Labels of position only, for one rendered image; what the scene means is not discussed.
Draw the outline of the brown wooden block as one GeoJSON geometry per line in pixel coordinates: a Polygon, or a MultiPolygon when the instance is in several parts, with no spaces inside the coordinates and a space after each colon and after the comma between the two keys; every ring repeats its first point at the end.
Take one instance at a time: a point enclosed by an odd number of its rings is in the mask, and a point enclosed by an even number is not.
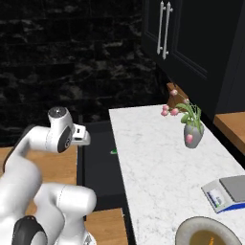
{"type": "Polygon", "coordinates": [[[183,103],[184,99],[188,98],[188,96],[175,83],[169,82],[167,84],[167,89],[168,89],[169,92],[171,92],[172,90],[177,90],[178,91],[178,94],[175,95],[175,96],[169,95],[169,99],[168,99],[167,105],[169,107],[171,107],[171,108],[174,108],[177,103],[183,103]]]}

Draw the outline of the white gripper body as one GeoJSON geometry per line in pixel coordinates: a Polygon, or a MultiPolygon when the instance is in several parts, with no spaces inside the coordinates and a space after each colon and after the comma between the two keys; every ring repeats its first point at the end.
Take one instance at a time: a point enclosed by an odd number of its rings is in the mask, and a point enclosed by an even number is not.
{"type": "Polygon", "coordinates": [[[91,143],[91,137],[88,132],[84,135],[74,134],[72,138],[72,145],[89,145],[91,143]]]}

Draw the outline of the white and grey kitchen scale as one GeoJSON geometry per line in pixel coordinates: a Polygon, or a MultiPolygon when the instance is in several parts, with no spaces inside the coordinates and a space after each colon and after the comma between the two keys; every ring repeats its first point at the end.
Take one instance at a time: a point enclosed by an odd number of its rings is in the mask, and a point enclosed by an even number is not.
{"type": "Polygon", "coordinates": [[[202,191],[216,213],[245,209],[245,175],[214,180],[202,191]]]}

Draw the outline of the grey plate with brown inside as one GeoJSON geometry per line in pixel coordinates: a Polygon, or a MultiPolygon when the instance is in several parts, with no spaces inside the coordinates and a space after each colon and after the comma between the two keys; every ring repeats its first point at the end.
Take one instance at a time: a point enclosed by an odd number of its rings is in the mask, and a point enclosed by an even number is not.
{"type": "Polygon", "coordinates": [[[181,223],[175,245],[242,245],[224,224],[204,216],[194,216],[181,223]]]}

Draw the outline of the dark narrow cupboard door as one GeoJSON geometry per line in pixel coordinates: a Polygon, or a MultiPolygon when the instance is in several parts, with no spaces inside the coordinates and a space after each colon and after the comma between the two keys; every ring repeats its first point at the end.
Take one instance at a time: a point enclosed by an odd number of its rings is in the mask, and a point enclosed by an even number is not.
{"type": "MultiPolygon", "coordinates": [[[[144,0],[143,4],[143,28],[142,48],[157,66],[164,70],[163,50],[157,55],[157,43],[159,32],[160,3],[162,0],[144,0]]],[[[163,14],[161,46],[164,48],[166,10],[163,14]]]]}

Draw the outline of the grey vase with pink tulips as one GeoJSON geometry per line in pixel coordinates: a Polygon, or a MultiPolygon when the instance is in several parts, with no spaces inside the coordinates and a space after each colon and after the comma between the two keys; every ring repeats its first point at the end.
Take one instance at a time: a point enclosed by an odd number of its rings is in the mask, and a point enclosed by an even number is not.
{"type": "Polygon", "coordinates": [[[184,142],[188,148],[196,148],[204,135],[204,125],[201,123],[201,109],[189,99],[183,99],[182,102],[177,103],[174,107],[169,107],[164,104],[161,115],[166,117],[177,116],[183,114],[181,123],[184,125],[184,142]]]}

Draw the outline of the dark wide cupboard door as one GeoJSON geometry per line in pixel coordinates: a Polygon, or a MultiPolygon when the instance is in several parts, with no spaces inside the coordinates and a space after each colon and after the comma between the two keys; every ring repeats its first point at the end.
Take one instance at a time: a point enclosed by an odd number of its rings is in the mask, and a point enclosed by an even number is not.
{"type": "Polygon", "coordinates": [[[245,111],[245,0],[175,0],[167,74],[209,118],[245,111]]]}

